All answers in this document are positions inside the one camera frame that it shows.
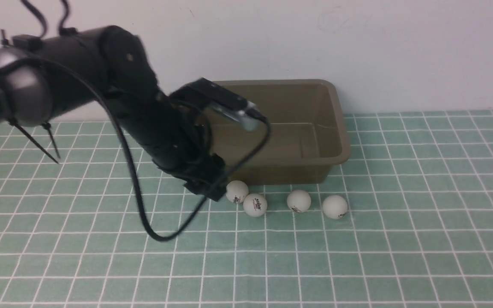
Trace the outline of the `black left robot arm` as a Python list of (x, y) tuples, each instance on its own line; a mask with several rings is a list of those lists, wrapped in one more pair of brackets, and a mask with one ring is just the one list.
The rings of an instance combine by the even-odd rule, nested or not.
[(12, 37), (0, 47), (0, 123), (49, 126), (53, 119), (96, 101), (163, 172), (193, 194), (225, 195), (225, 162), (211, 153), (212, 132), (197, 118), (213, 103), (201, 79), (170, 95), (159, 88), (141, 39), (118, 26), (41, 39)]

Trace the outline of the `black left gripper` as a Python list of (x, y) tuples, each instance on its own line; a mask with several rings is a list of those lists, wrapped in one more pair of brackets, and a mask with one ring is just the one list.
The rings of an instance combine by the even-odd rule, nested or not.
[(217, 181), (224, 174), (221, 157), (210, 153), (212, 131), (209, 123), (201, 125), (203, 113), (195, 105), (154, 97), (146, 102), (143, 148), (157, 166), (182, 179), (186, 188), (196, 194), (219, 200), (225, 193)]

